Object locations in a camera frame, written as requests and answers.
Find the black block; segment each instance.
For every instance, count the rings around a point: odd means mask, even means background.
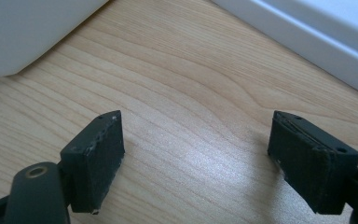
[[[296,115],[275,111],[268,154],[313,212],[339,215],[358,151]]]

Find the black clamp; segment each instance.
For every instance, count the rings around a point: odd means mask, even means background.
[[[120,111],[94,119],[62,151],[61,161],[18,172],[0,199],[0,223],[70,223],[76,213],[98,214],[124,157]]]
[[[358,223],[358,151],[299,116],[275,111],[268,154],[313,212],[340,215],[348,203]]]

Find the light wooden surface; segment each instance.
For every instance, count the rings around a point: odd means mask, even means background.
[[[358,91],[200,0],[116,0],[0,77],[0,198],[118,109],[124,163],[100,215],[72,223],[348,223],[314,215],[267,146],[277,109],[358,149]]]

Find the screw hole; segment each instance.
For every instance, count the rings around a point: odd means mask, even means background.
[[[342,152],[342,153],[347,153],[348,152],[348,150],[343,148],[343,147],[338,147],[337,151]]]
[[[27,173],[25,173],[25,176],[27,178],[36,178],[45,174],[47,171],[48,167],[46,166],[36,166],[35,168],[28,170]]]

